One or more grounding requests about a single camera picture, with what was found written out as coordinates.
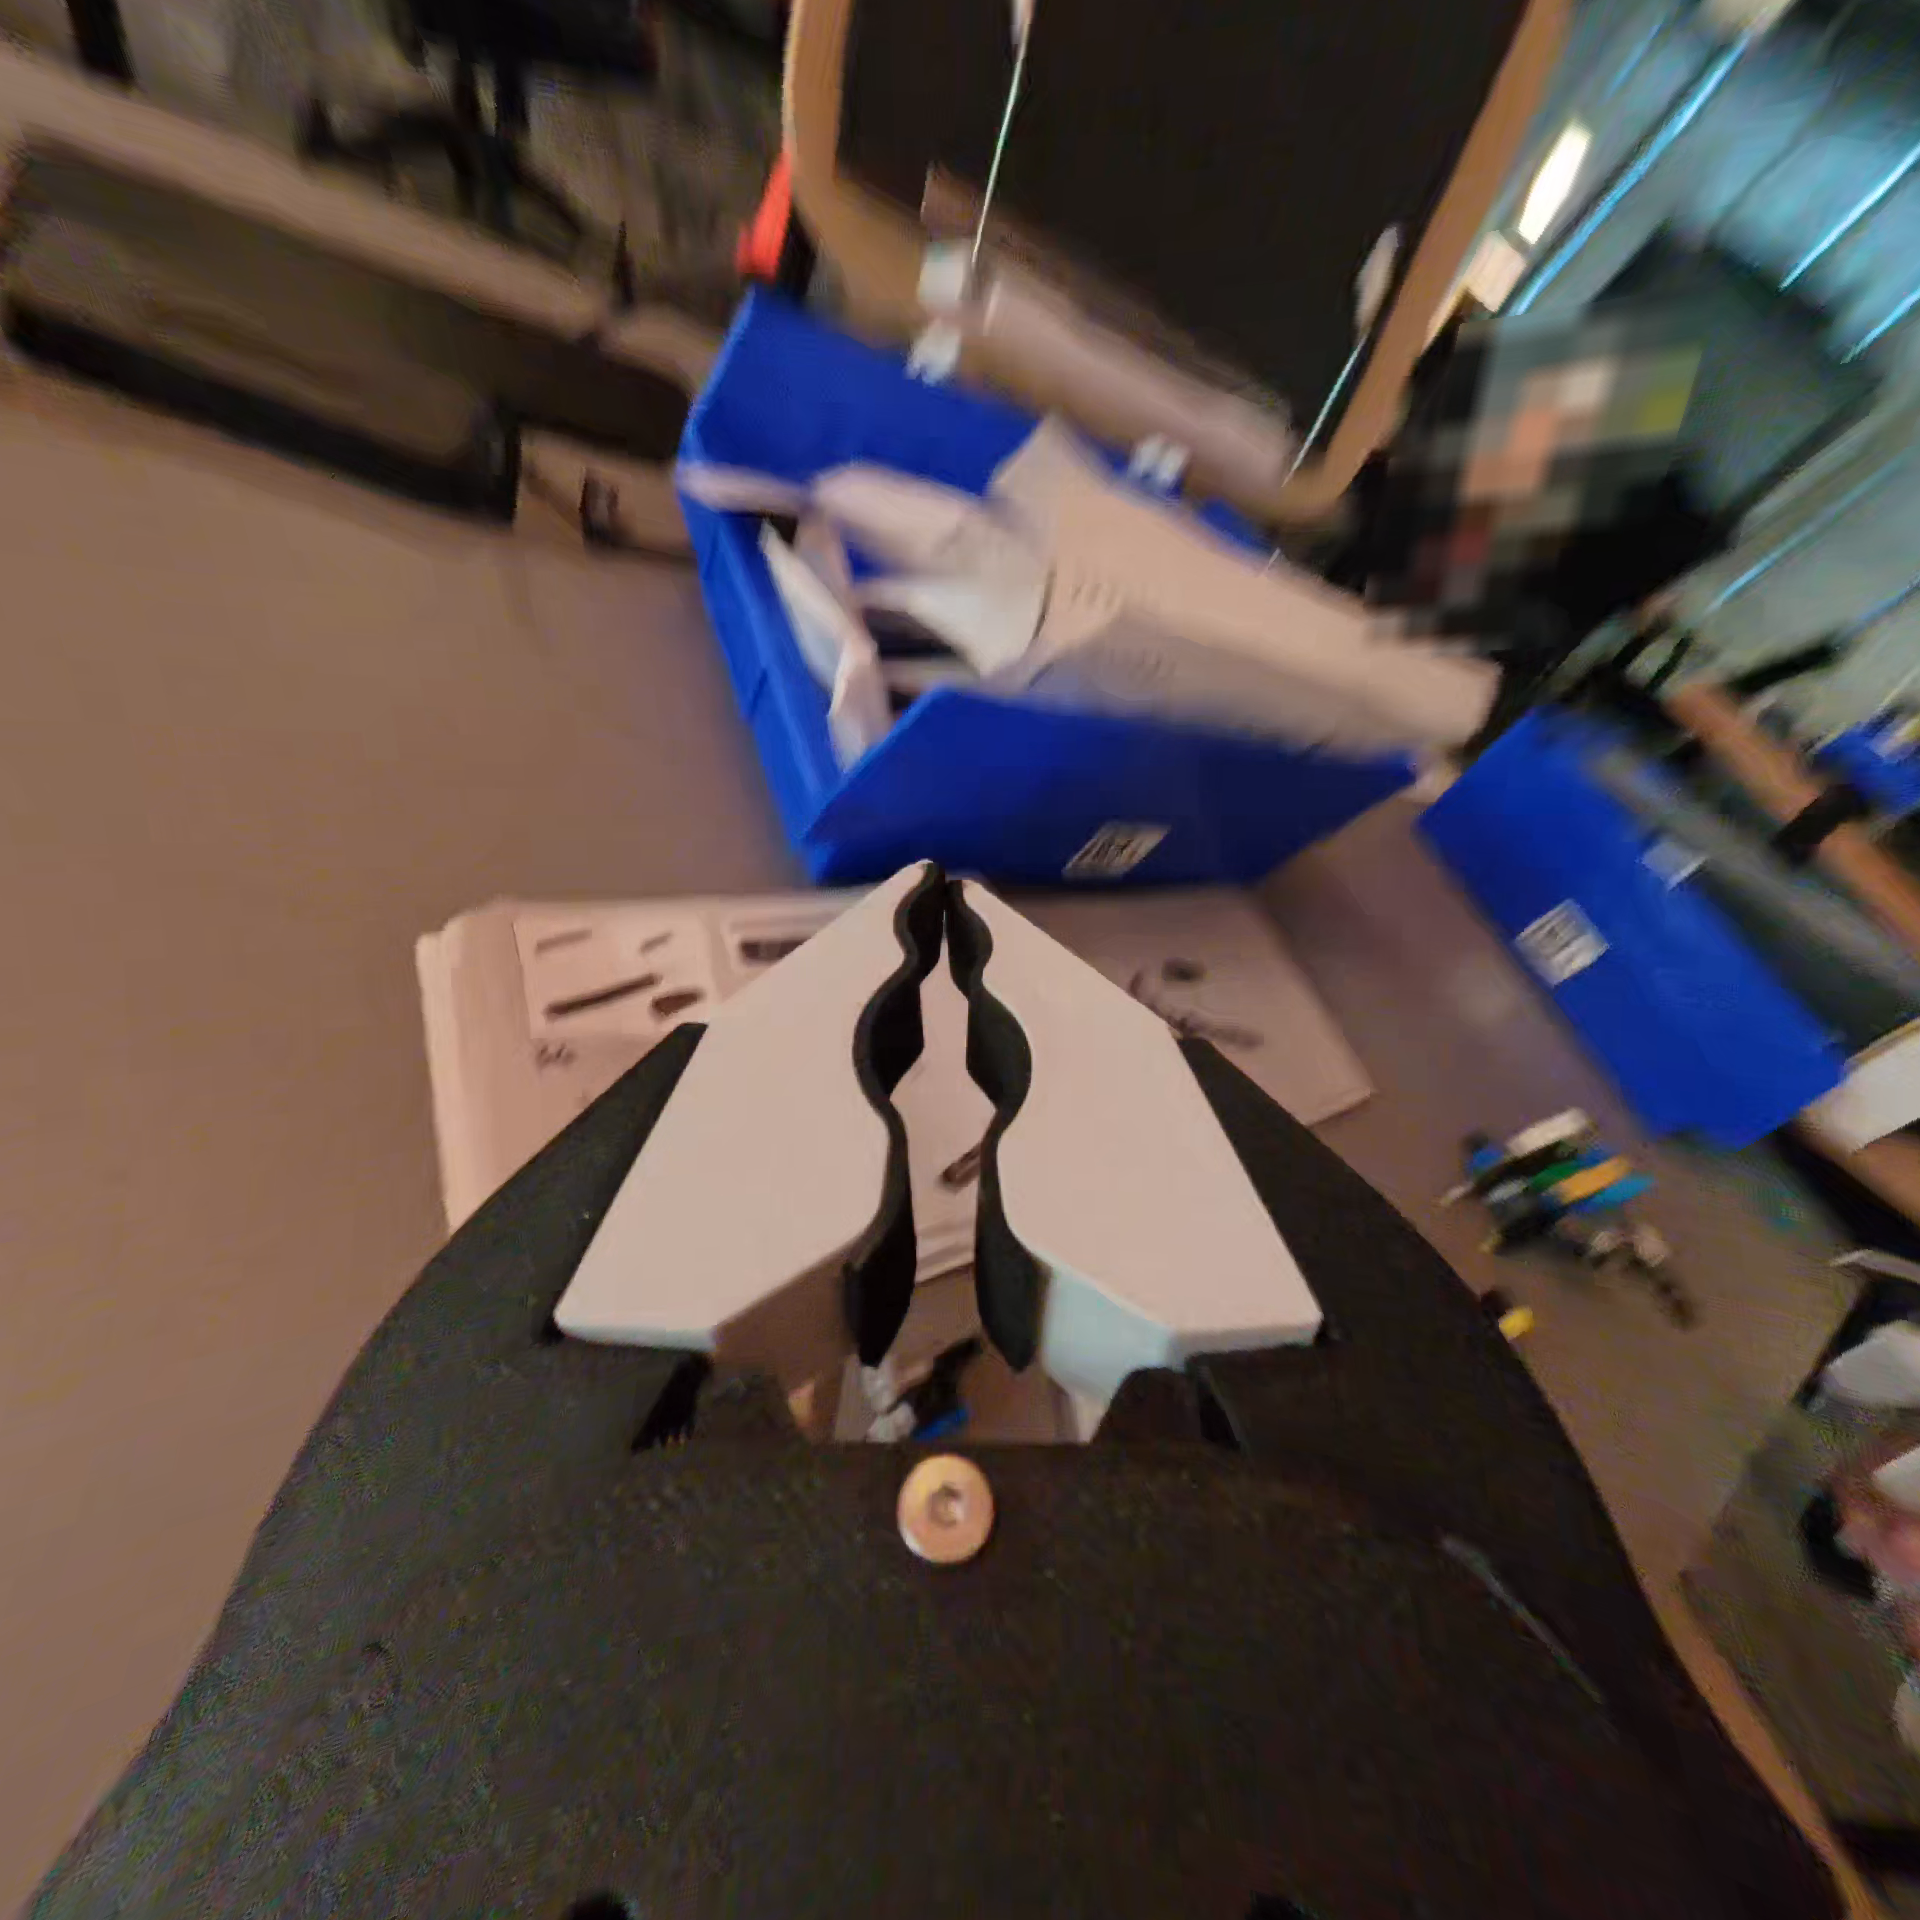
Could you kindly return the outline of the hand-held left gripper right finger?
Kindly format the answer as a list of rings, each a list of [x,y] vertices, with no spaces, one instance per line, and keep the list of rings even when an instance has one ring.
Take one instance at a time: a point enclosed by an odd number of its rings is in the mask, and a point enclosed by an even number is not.
[[[983,1430],[1096,1430],[1130,1377],[1324,1335],[1190,1043],[1280,1065],[1328,1114],[1328,1015],[1238,899],[1008,903],[950,881],[943,1296],[972,1283]]]

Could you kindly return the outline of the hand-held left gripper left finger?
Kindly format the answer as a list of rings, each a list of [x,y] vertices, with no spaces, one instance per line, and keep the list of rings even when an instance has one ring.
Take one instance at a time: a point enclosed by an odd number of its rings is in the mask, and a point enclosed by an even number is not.
[[[918,1238],[896,1092],[948,886],[913,862],[697,1030],[554,1308],[567,1337],[743,1370],[878,1364]]]

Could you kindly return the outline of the lego instruction booklet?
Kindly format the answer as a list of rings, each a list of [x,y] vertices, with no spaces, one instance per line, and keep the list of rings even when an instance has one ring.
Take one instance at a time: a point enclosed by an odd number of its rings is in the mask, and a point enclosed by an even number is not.
[[[416,971],[450,1227],[676,1024],[704,1023],[857,895],[493,903]],[[1319,1124],[1375,1084],[1262,905],[1231,889],[1020,896],[1016,911],[1186,1040]]]

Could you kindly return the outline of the blue black lego assembly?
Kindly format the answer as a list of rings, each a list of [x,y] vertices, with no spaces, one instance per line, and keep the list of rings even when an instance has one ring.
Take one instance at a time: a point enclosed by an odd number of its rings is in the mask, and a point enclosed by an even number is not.
[[[1645,1170],[1614,1152],[1591,1116],[1565,1110],[1506,1136],[1465,1134],[1437,1207],[1473,1207],[1487,1258],[1551,1256],[1594,1279],[1628,1279],[1668,1327],[1690,1331],[1695,1296],[1645,1214],[1650,1193]]]

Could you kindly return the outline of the blue plastic bin white label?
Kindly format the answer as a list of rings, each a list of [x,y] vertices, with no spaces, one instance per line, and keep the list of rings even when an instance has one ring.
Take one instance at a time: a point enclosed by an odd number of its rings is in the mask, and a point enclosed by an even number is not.
[[[761,286],[734,313],[679,455],[796,486],[873,459],[975,497],[1036,426],[1002,399],[912,376],[901,355]],[[1295,752],[964,689],[920,696],[842,766],[828,691],[761,556],[761,518],[690,494],[681,511],[783,836],[822,887],[882,881],[917,857],[1033,887],[1252,886],[1416,778],[1402,755]]]
[[[1834,1035],[1688,873],[1668,830],[1599,785],[1594,726],[1532,712],[1420,832],[1654,1136],[1740,1151],[1839,1088]]]

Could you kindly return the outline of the small white cardboard box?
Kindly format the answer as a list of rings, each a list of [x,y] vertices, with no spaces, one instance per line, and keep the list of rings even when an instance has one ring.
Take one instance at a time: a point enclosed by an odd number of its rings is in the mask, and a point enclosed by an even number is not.
[[[858,764],[892,729],[894,697],[874,636],[857,604],[842,538],[807,514],[759,524],[759,553],[813,687],[828,700],[828,736],[841,771]]]

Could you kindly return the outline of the dark long case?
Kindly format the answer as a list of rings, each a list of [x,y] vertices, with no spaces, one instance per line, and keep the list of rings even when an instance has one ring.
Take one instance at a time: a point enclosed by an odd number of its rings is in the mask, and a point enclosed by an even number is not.
[[[712,345],[637,351],[388,272],[38,137],[4,187],[4,348],[33,370],[469,522],[688,553],[673,463]]]

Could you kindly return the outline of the black board wooden frame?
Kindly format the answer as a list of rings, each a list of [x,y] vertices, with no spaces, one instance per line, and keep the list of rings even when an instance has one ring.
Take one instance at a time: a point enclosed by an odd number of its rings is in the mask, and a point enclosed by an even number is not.
[[[783,152],[855,330],[927,322],[937,239],[975,243],[962,370],[1112,441],[1164,435],[1276,524],[1333,514],[1400,396],[1567,39],[1551,3],[790,4]],[[1276,452],[1072,396],[990,320],[1013,275],[1076,335],[1192,352],[1266,400]]]

